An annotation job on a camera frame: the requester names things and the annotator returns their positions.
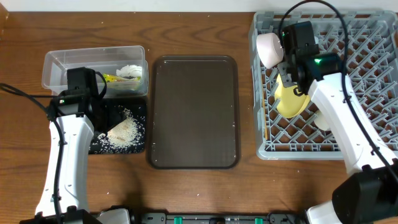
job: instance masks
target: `yellow plastic dish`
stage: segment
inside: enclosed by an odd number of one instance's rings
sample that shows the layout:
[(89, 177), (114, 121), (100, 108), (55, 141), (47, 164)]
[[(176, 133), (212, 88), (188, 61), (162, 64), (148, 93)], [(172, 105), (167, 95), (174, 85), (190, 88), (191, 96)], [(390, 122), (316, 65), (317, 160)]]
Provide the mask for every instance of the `yellow plastic dish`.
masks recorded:
[(278, 75), (276, 82), (278, 87), (275, 91), (275, 100), (280, 99), (276, 107), (280, 115), (285, 118), (292, 118), (303, 112), (310, 102), (310, 97), (308, 95), (296, 96), (293, 90), (297, 85), (284, 88), (280, 75)]

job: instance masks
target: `dish rack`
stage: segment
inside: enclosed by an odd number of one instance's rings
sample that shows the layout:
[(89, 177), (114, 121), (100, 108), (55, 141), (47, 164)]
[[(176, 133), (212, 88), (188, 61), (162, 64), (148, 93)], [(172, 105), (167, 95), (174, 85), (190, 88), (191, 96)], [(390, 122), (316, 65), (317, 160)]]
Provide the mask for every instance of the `dish rack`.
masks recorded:
[[(383, 141), (398, 155), (398, 18), (391, 11), (342, 12), (349, 33), (348, 75), (359, 102)], [(314, 124), (317, 107), (310, 102), (298, 116), (287, 119), (277, 110), (276, 68), (265, 68), (257, 54), (259, 34), (277, 33), (284, 12), (257, 12), (249, 31), (254, 92), (254, 127), (261, 159), (340, 160), (343, 155), (330, 131)], [(295, 11), (284, 26), (310, 21), (320, 53), (343, 58), (344, 33), (332, 12)]]

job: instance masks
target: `table top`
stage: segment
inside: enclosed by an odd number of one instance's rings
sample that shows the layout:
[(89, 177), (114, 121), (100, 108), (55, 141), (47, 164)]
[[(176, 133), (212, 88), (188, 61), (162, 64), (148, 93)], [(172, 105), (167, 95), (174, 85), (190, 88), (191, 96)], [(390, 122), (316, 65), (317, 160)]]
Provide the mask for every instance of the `table top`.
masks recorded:
[[(161, 55), (229, 55), (238, 64), (241, 159), (228, 170), (157, 170), (146, 154), (88, 158), (90, 210), (265, 214), (331, 199), (343, 161), (262, 161), (256, 156), (248, 32), (254, 13), (12, 12), (0, 40), (0, 81), (30, 94), (51, 50), (141, 45), (152, 71)], [(0, 93), (0, 223), (33, 218), (50, 154), (49, 122), (27, 99)], [(394, 223), (397, 219), (384, 220)]]

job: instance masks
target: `clear plastic container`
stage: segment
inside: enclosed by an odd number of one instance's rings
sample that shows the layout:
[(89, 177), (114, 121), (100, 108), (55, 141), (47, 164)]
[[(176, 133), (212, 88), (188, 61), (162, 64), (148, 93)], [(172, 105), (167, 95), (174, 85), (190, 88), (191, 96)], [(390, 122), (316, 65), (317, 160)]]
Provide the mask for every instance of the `clear plastic container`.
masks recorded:
[[(142, 76), (138, 81), (107, 83), (105, 97), (142, 96), (148, 92), (148, 64), (145, 61), (145, 50), (141, 46), (98, 47), (92, 49), (57, 50), (45, 56), (42, 86), (58, 95), (68, 88), (67, 70), (86, 67), (109, 75), (116, 75), (116, 70), (126, 65), (142, 67)], [(98, 90), (104, 87), (97, 77)]]

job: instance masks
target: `green strip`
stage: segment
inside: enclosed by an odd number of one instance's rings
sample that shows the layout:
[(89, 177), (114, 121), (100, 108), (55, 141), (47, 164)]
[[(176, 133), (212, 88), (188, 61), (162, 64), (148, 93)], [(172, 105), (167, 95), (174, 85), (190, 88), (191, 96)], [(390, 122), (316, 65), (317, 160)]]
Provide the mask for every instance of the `green strip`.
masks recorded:
[(174, 217), (174, 224), (182, 224), (182, 217)]
[(254, 224), (262, 224), (262, 218), (255, 218), (254, 219)]

